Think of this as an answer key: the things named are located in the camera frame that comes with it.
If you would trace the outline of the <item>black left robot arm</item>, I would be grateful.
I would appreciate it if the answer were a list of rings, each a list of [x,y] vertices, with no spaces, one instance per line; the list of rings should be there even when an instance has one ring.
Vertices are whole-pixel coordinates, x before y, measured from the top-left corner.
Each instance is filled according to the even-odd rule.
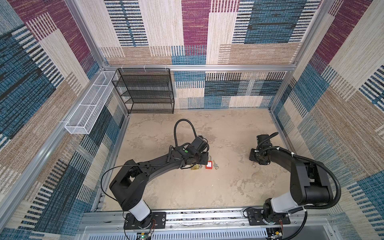
[[[111,181],[109,188],[123,211],[128,211],[140,223],[152,220],[152,211],[143,194],[147,184],[169,171],[205,165],[209,160],[209,144],[203,136],[181,146],[170,146],[166,155],[150,161],[127,161]]]

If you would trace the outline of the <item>key with ring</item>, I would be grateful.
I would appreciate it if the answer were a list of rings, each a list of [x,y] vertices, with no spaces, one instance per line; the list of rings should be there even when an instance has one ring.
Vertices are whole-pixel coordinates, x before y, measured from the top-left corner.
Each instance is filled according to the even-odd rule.
[[[217,164],[215,161],[213,161],[213,165],[214,165],[214,168],[215,168],[216,170],[219,169],[219,166],[218,166],[218,164]]]

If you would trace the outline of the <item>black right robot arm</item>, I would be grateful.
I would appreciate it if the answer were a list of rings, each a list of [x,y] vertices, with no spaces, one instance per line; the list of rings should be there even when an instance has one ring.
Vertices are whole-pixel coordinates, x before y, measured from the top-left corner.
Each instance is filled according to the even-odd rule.
[[[283,167],[290,173],[290,189],[279,197],[267,199],[259,216],[271,225],[289,214],[334,207],[342,195],[336,175],[322,162],[274,146],[271,139],[277,135],[258,135],[258,145],[251,149],[249,159],[261,166],[275,163]]]

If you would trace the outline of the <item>brass padlock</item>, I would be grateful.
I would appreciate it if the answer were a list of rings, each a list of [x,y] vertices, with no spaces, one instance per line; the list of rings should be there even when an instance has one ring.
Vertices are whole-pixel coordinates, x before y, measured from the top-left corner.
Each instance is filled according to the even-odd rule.
[[[193,167],[191,167],[191,170],[199,170],[202,167],[203,167],[202,165],[194,165]]]

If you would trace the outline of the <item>red padlock with white label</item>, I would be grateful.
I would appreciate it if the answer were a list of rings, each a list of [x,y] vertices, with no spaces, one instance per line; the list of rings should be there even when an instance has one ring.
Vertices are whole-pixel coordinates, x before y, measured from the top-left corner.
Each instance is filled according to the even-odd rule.
[[[206,164],[206,169],[211,170],[212,168],[213,168],[213,161],[212,161],[212,157],[209,156],[209,157],[208,157],[208,162],[207,162],[207,164]]]

